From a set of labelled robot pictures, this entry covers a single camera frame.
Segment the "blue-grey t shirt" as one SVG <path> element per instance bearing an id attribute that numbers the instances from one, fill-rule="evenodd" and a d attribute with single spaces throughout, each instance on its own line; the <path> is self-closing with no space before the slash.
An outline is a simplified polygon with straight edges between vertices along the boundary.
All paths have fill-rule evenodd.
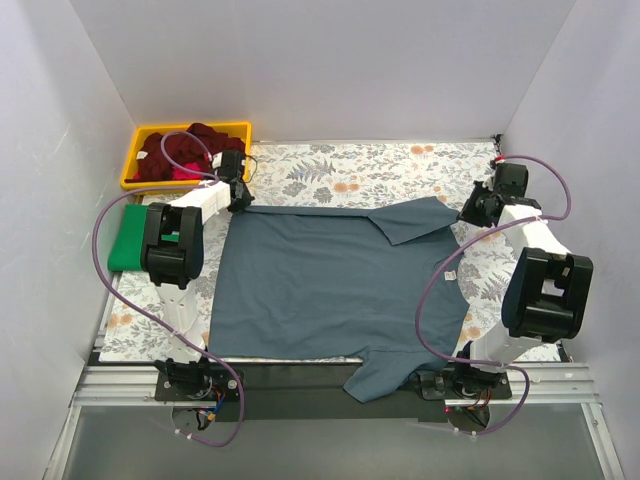
<path id="1" fill-rule="evenodd" d="M 210 350 L 221 357 L 361 360 L 360 402 L 441 370 L 469 305 L 454 274 L 457 214 L 434 197 L 377 209 L 252 206 L 230 221 Z"/>

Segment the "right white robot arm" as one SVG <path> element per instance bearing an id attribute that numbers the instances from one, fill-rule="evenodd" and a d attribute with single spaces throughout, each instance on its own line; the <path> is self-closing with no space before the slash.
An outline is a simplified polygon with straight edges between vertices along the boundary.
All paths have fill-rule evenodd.
<path id="1" fill-rule="evenodd" d="M 574 338 L 583 322 L 594 266 L 551 232 L 550 216 L 526 196 L 529 172 L 524 165 L 491 162 L 493 173 L 476 181 L 458 219 L 478 227 L 498 227 L 517 255 L 500 312 L 500 322 L 468 342 L 458 356 L 470 359 L 452 373 L 454 389 L 475 397 L 489 384 L 489 374 L 543 344 Z"/>

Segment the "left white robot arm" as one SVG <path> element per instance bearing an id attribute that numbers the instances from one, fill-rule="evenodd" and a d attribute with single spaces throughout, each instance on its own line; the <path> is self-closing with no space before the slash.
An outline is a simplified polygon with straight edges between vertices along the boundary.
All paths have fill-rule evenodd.
<path id="1" fill-rule="evenodd" d="M 255 161 L 226 150 L 213 156 L 214 179 L 168 203 L 147 207 L 140 263 L 159 295 L 169 325 L 167 357 L 188 364 L 201 359 L 206 342 L 198 326 L 195 281 L 204 266 L 204 225 L 223 210 L 235 212 L 254 197 L 244 179 Z"/>

